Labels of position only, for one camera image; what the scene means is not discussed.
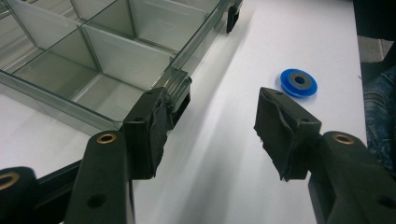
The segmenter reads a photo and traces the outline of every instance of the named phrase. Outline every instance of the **black plastic part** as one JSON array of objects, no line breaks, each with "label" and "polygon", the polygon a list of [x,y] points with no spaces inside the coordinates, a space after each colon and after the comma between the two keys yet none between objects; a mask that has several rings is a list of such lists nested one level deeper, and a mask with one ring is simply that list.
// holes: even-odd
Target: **black plastic part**
[{"label": "black plastic part", "polygon": [[156,174],[168,131],[165,95],[165,88],[146,91],[120,128],[127,139],[130,179],[150,179]]},{"label": "black plastic part", "polygon": [[239,19],[239,8],[236,6],[230,7],[228,9],[228,17],[227,17],[227,30],[226,30],[227,34],[233,30],[238,19]]},{"label": "black plastic part", "polygon": [[121,132],[89,140],[64,223],[134,223],[126,154]]},{"label": "black plastic part", "polygon": [[32,169],[14,167],[0,171],[0,223],[34,223],[37,180]]},{"label": "black plastic part", "polygon": [[260,89],[254,129],[281,179],[305,179],[306,152],[319,137],[321,122],[281,91]]},{"label": "black plastic part", "polygon": [[318,223],[396,223],[396,182],[356,137],[325,133],[309,191]]},{"label": "black plastic part", "polygon": [[396,44],[393,42],[392,46],[390,47],[387,55],[385,56],[384,60],[382,61],[386,70],[390,69],[394,65],[396,65]]},{"label": "black plastic part", "polygon": [[191,96],[190,93],[187,94],[186,98],[184,98],[183,102],[180,104],[180,107],[176,112],[173,111],[173,107],[168,107],[168,129],[172,130],[177,125],[180,120],[181,115],[183,115],[184,111],[187,108],[187,105],[190,103]]},{"label": "black plastic part", "polygon": [[37,223],[61,223],[77,178],[80,161],[38,179]]}]

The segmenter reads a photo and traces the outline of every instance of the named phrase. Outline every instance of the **screw hole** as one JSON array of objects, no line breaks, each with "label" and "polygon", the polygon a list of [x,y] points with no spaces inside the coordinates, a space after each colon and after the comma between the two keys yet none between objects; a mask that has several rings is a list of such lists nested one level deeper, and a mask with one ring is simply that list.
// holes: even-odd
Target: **screw hole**
[{"label": "screw hole", "polygon": [[294,80],[298,83],[298,84],[304,84],[305,83],[305,79],[303,77],[295,77]]},{"label": "screw hole", "polygon": [[396,209],[396,202],[387,196],[380,196],[377,202],[387,208]]},{"label": "screw hole", "polygon": [[107,143],[111,143],[114,140],[116,140],[117,136],[114,133],[104,133],[102,135],[100,135],[96,141],[100,144],[107,144]]},{"label": "screw hole", "polygon": [[0,190],[7,189],[18,182],[20,175],[15,172],[9,172],[0,175]]},{"label": "screw hole", "polygon": [[107,201],[107,196],[105,194],[95,194],[87,201],[87,205],[90,208],[97,208],[102,206]]},{"label": "screw hole", "polygon": [[335,136],[332,137],[335,141],[342,143],[342,144],[346,144],[346,145],[352,145],[355,143],[355,141],[343,134],[336,134]]}]

